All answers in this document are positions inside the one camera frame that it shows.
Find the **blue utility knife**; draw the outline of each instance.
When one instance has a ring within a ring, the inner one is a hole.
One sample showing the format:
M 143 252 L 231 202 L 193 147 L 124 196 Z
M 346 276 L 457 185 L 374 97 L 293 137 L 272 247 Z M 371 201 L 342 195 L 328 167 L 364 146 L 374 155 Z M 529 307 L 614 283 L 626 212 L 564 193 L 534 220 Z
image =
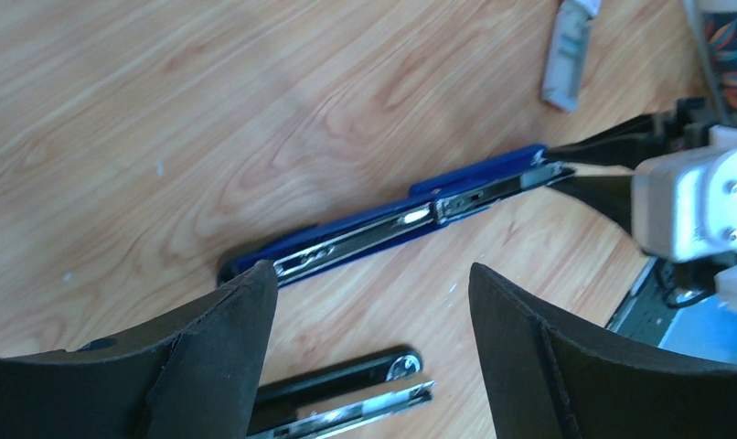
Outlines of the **blue utility knife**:
M 299 230 L 256 252 L 225 260 L 223 284 L 256 262 L 273 262 L 280 286 L 414 240 L 488 209 L 502 199 L 573 175 L 543 159 L 544 145 L 530 145 L 410 187 L 406 199 L 347 218 Z

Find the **screw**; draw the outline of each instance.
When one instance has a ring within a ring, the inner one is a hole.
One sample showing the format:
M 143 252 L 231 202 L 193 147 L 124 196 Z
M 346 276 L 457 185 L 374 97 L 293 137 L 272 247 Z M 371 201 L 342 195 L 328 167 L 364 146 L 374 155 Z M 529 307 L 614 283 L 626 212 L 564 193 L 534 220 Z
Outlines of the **screw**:
M 727 229 L 724 229 L 723 237 L 725 240 L 729 242 L 736 242 L 737 241 L 737 229 L 734 227 L 728 227 Z
M 737 180 L 728 181 L 724 190 L 730 195 L 737 195 Z

